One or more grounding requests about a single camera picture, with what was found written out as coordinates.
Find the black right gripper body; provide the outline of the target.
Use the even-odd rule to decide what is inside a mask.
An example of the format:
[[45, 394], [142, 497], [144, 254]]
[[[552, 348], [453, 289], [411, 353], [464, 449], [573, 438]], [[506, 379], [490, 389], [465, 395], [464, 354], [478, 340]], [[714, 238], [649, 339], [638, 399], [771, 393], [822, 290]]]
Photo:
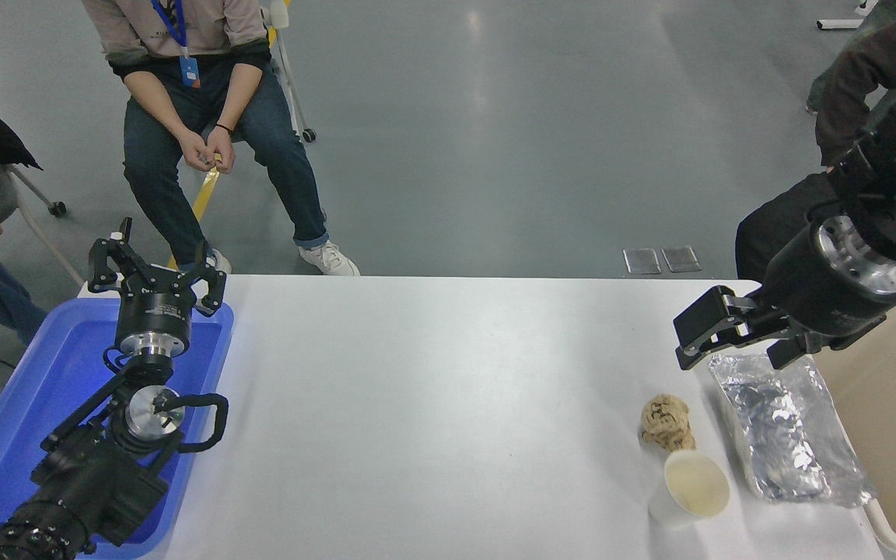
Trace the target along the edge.
[[896, 306], [896, 261], [853, 224], [810, 224], [769, 262], [762, 294], [808, 330], [845, 337]]

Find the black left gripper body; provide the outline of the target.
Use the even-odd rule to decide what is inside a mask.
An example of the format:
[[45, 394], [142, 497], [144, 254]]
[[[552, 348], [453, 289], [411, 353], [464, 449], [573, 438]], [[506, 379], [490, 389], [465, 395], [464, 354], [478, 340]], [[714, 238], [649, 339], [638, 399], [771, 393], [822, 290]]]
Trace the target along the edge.
[[115, 341], [149, 332], [170, 334], [179, 341], [189, 341], [195, 303], [195, 294], [190, 290], [172, 292], [168, 283], [149, 288], [143, 277], [127, 275], [121, 281]]

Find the person's left hand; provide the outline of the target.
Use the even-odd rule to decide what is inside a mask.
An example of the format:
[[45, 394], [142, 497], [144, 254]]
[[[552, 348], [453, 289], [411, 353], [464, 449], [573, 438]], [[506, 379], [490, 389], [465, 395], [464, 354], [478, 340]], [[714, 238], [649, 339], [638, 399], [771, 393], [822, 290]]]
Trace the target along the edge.
[[204, 156], [210, 167], [215, 167], [220, 173], [231, 173], [234, 167], [235, 153], [233, 138], [227, 128], [220, 124], [211, 128], [207, 135]]

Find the person's right hand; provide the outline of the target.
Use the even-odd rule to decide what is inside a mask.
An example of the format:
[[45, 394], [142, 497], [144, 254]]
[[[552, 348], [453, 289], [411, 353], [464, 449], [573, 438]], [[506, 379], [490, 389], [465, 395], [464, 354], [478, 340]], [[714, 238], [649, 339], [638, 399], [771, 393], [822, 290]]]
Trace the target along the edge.
[[179, 143], [179, 149], [181, 149], [182, 155], [184, 155], [185, 163], [191, 169], [202, 171], [202, 173], [207, 173], [207, 171], [214, 169], [216, 166], [215, 156], [212, 155], [201, 135], [196, 134], [195, 131], [188, 130], [188, 128], [181, 128], [181, 130], [175, 131], [173, 135]]

